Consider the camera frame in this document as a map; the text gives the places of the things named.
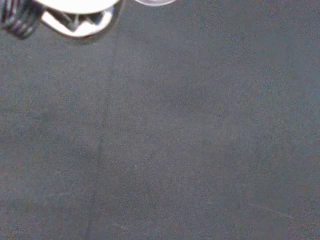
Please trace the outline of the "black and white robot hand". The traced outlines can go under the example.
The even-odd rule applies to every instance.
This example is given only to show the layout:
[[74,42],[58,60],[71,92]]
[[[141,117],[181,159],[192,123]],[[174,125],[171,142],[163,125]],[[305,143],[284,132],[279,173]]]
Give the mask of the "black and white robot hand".
[[40,24],[76,41],[104,35],[116,24],[122,0],[2,0],[0,29],[24,40]]

